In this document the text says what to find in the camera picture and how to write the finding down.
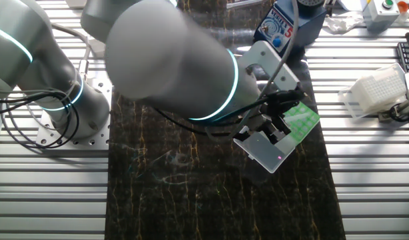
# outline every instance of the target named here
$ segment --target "marble surface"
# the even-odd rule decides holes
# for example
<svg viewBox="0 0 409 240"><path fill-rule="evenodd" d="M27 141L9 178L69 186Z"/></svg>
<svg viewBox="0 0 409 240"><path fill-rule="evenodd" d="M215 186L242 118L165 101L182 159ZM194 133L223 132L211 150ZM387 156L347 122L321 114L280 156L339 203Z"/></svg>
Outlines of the marble surface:
<svg viewBox="0 0 409 240"><path fill-rule="evenodd" d="M179 7L226 47L250 45L271 2ZM301 54L289 66L310 96ZM320 124L274 174L233 142L215 143L113 95L106 239L345 239Z"/></svg>

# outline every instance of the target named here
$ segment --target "robotic arm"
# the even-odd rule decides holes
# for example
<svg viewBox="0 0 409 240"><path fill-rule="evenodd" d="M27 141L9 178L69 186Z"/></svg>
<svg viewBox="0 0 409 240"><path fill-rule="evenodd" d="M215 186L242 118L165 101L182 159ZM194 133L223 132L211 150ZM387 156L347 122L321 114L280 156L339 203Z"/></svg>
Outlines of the robotic arm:
<svg viewBox="0 0 409 240"><path fill-rule="evenodd" d="M34 0L0 0L0 98L16 85L24 91L67 93L80 112L76 139L96 133L107 122L107 100L84 82L59 48L46 12ZM55 128L66 125L67 117L77 122L74 114L67 116L60 101L47 97L36 103L50 115ZM66 137L74 130L71 124Z"/></svg>
<svg viewBox="0 0 409 240"><path fill-rule="evenodd" d="M259 116L246 122L241 131L246 137L236 142L255 159L278 156L280 161L270 167L272 172L296 146L283 138L290 131L281 117L295 104L278 104L297 104L305 94L287 65L279 65L284 59L266 41L256 42L237 60L166 0L88 1L81 24L106 43L106 70L122 95L176 113L192 123L211 125L256 104L264 94L249 67L260 65L269 75L276 76L271 87L283 92L264 95L275 99L275 103L253 108ZM80 115L80 131L76 135L79 139L96 133L109 114L103 95L82 77L57 46L48 17L34 0L0 0L1 91L18 85L22 90L66 92ZM64 109L61 102L36 102L51 116L54 126L66 123L62 120L66 113L60 111Z"/></svg>

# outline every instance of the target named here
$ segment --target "gray device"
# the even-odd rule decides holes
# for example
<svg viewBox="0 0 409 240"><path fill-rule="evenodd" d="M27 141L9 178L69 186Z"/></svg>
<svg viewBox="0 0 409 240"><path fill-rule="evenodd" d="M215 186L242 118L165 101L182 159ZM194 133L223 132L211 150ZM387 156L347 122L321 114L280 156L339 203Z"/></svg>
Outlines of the gray device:
<svg viewBox="0 0 409 240"><path fill-rule="evenodd" d="M84 82L59 48L46 12L34 0L0 0L0 90L10 91L16 85L21 90L58 89L66 93L73 87L70 98L80 119L76 139L95 134L107 122L107 100ZM51 116L56 128L64 126L64 106L49 100L36 103ZM76 123L74 114L71 122ZM74 128L75 124L70 124L66 137Z"/></svg>

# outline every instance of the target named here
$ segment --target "metal table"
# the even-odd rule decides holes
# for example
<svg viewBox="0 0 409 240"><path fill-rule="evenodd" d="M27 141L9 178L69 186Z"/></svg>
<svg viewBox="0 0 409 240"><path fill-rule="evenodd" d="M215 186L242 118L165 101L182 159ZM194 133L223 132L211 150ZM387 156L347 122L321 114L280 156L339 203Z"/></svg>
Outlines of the metal table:
<svg viewBox="0 0 409 240"><path fill-rule="evenodd" d="M81 10L65 1L38 2L52 22L84 33ZM409 239L409 124L394 131L372 118L353 123L337 97L362 74L397 62L396 44L405 41L409 20L376 38L363 25L344 35L325 29L306 56L347 239ZM54 34L77 66L85 45ZM107 78L103 60L91 60L89 76ZM41 115L38 107L34 112ZM27 110L14 115L35 137L39 126ZM104 239L107 163L103 152L84 151L64 161L41 157L2 130L0 239Z"/></svg>
<svg viewBox="0 0 409 240"><path fill-rule="evenodd" d="M398 62L409 19L377 37L364 24L343 35L327 29L306 56L347 239L409 239L409 124L354 123L337 96L361 75Z"/></svg>

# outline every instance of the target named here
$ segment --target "cable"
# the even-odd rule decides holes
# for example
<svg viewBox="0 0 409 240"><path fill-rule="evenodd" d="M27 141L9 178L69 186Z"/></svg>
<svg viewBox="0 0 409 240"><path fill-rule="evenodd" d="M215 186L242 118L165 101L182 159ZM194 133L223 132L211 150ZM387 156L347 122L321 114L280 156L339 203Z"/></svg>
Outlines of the cable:
<svg viewBox="0 0 409 240"><path fill-rule="evenodd" d="M17 93L28 94L28 93L35 93L35 94L28 95L28 96L26 96L26 97L34 97L34 96L40 95L40 94L42 94L42 93L61 93L61 94L64 94L64 95L65 95L65 98L64 98L63 100L65 100L65 99L67 98L67 99L69 99L70 102L71 102L71 99L70 99L70 97L69 97L69 94L70 94L70 93L65 93L65 92L63 92L63 91L61 91L61 90L58 90L58 89L52 89L52 90L26 90L26 91L4 91L4 90L0 90L0 93L5 93L5 94L17 94ZM8 98L21 99L20 97L8 97Z"/></svg>
<svg viewBox="0 0 409 240"><path fill-rule="evenodd" d="M24 101L24 102L22 102L22 103L20 103L20 104L17 104L17 105L15 105L15 106L10 107L10 108L5 109L5 110L0 110L0 114L2 114L2 113L7 113L7 112L9 112L9 111L12 111L12 110L14 110L14 109L20 108L20 107L22 107L22 106L24 106L24 105L27 105L27 104L32 103L32 102L34 102L34 101L40 100L40 99L42 99L42 98L45 98L45 97L54 97L54 96L55 96L55 94L53 95L52 93L46 93L46 94L38 95L38 96L35 96L35 97L32 97L32 98L28 97L28 98L25 98L26 101ZM13 100L8 100L8 101L6 101L6 100L0 100L0 103L12 103L12 101L13 101Z"/></svg>
<svg viewBox="0 0 409 240"><path fill-rule="evenodd" d="M292 31L292 36L290 38L290 43L288 44L286 51L284 52L284 55L282 57L282 59L280 60L280 63L278 63L278 66L276 68L276 71L274 72L274 74L270 77L270 79L268 80L268 83L265 85L264 89L261 91L259 97L256 99L257 101L260 100L262 98L262 96L265 95L266 90L269 89L271 83L276 79L276 76L278 74L278 72L280 72L280 70L282 69L284 63L286 63L286 60L288 59L290 52L292 51L294 42L295 42L295 38L296 38L296 32L298 31L298 24L299 24L299 10L298 10L298 3L296 0L292 0L292 5L293 5L293 13L294 13L294 21L293 21L293 31ZM208 135L208 137L210 139L212 139L213 141L216 142L221 142L221 141L230 141L232 139L232 137L234 137L234 135L236 133L238 133L245 125L246 122L249 120L249 117L252 113L254 113L256 111L255 109L251 109L249 110L246 115L243 117L243 120L237 125L237 127L234 128L234 130L231 132L231 134L228 137L225 137L223 139L217 139L216 137L214 137L214 135L212 135L212 133L208 130L208 127L205 128L206 133Z"/></svg>
<svg viewBox="0 0 409 240"><path fill-rule="evenodd" d="M60 31L63 31L65 33L68 33L68 34L79 37L79 39L82 40L86 44L86 52L85 52L85 56L83 56L83 60L87 60L89 58L89 55L91 54L92 47L91 47L91 44L89 43L89 40L88 40L87 36L84 36L83 34L79 33L78 31L76 31L74 29L71 29L69 27L64 27L64 26L58 25L56 23L52 23L52 27L54 29L56 29L56 30L60 30Z"/></svg>
<svg viewBox="0 0 409 240"><path fill-rule="evenodd" d="M51 128L51 127L47 127L46 125L44 125L40 120L38 120L38 118L36 118L36 116L34 115L34 112L31 110L31 108L30 108L30 106L27 104L26 105L26 107L27 107L27 110L29 111L29 113L30 113L30 115L34 118L34 120L40 125L40 126L42 126L43 128L45 128L45 129L48 129L48 130L51 130L51 131L58 131L58 130L60 130L61 129L61 127L60 128L57 128L57 129L54 129L54 128Z"/></svg>
<svg viewBox="0 0 409 240"><path fill-rule="evenodd" d="M388 115L391 117L392 120L400 122L400 123L405 123L407 121L409 121L409 115L407 116L407 118L400 118L398 116L396 116L396 107L399 106L401 103L397 103L394 106L392 106L390 108L390 110L388 110Z"/></svg>
<svg viewBox="0 0 409 240"><path fill-rule="evenodd" d="M269 105L272 105L272 109L274 106L279 106L277 107L277 110L280 109L280 106L286 105L288 103L292 102L298 102L303 96L303 92L300 89L295 89L295 90L289 90L289 91L277 91L268 95L265 95L265 98L256 101L250 105L247 105L245 107L242 107L240 109L237 109L236 111L233 111L231 113L228 113L222 117L219 117L218 119L215 119L212 123L218 123L221 121L224 121L226 119L229 119L231 117L240 115L244 113L245 111L248 111L249 109L252 109L256 106L262 105L263 103L268 103Z"/></svg>
<svg viewBox="0 0 409 240"><path fill-rule="evenodd" d="M183 129L186 129L186 130L188 130L188 131L190 131L192 133L196 133L196 134L199 134L199 135L206 136L206 133L204 131L199 131L199 130L193 129L191 127L187 127L186 125L183 125L183 124L175 121L174 119L172 119L171 117L169 117L168 115L163 113L162 111L160 111L160 110L158 110L156 108L154 108L154 110L157 113L160 113L160 115L162 115L165 119L168 119L170 122L174 123L175 125L178 125L179 127L182 127ZM228 136L228 135L230 135L230 133L214 133L214 136L217 136L217 137L225 137L225 136Z"/></svg>
<svg viewBox="0 0 409 240"><path fill-rule="evenodd" d="M20 140L18 140L18 139L12 134L12 132L9 130L9 128L8 128L8 126L7 126L7 124L6 124L6 121L5 121L4 117L3 117L3 115L1 115L1 119L2 119L2 123L3 123L3 125L5 126L5 128L6 128L7 132L8 132L8 134L9 134L18 144L20 144L20 145L22 145L22 146L24 146L25 148L30 149L30 150L31 150L31 149L53 149L53 148L57 148L57 147L60 147L60 146L62 146L62 145L67 144L67 143L75 136L75 134L76 134L77 131L79 130L79 113L77 112L76 108L75 108L73 105L71 105L71 109L75 112L75 115L76 115L76 127L75 127L75 130L73 131L73 134L72 134L65 142L62 142L61 144L59 144L59 145L57 145L57 146L53 146L53 145L54 145L54 144L58 144L58 143L62 140L62 138L63 138L63 136L66 134L66 132L68 131L68 129L69 129L69 123L70 123L70 118L67 119L66 128L65 128L64 132L61 134L61 136L60 136L56 141L54 141L54 142L52 142L52 143L50 143L50 144L48 144L48 145L40 145L40 144L36 143L35 141L31 140L30 138L28 138L25 134L23 134L23 132L18 128L18 126L17 126L15 120L13 119L12 113L9 111L9 112L8 112L8 113L9 113L9 117L11 118L11 121L12 121L12 124L14 125L14 128L15 128L24 138L26 138L26 140L28 140L30 143L34 144L35 146L27 145L27 144L25 144L25 143L22 143ZM67 111L67 114L68 114L69 109L68 109L67 106L65 106L65 110Z"/></svg>
<svg viewBox="0 0 409 240"><path fill-rule="evenodd" d="M249 117L249 120L258 116L263 115L264 113L259 113L256 115L253 115L252 117ZM211 127L229 127L229 126L233 126L234 124L240 123L242 121L241 119L237 119L236 121L232 121L232 122L226 122L226 123L215 123L214 125L212 125Z"/></svg>
<svg viewBox="0 0 409 240"><path fill-rule="evenodd" d="M76 70L76 68L74 67L74 65L73 65L73 69L74 69L74 72L75 72L75 79L74 79L74 82L76 83L77 82L77 80L78 80L78 75L77 75L77 70ZM62 100L60 100L60 102L62 102L62 101L65 101L66 99L68 99L68 100L70 100L69 101L69 103L71 103L72 101L71 101L71 98L70 98L70 95L71 95L71 93L73 92L73 90L74 90L74 88L75 88L75 84L71 84L71 87L70 87L70 89L68 90L68 92L66 93L66 92L64 92L64 91L61 91L61 90L59 90L59 89L56 89L56 88L51 88L51 90L54 90L54 91L61 91L61 92L63 92L64 94L65 94L65 97L62 99Z"/></svg>

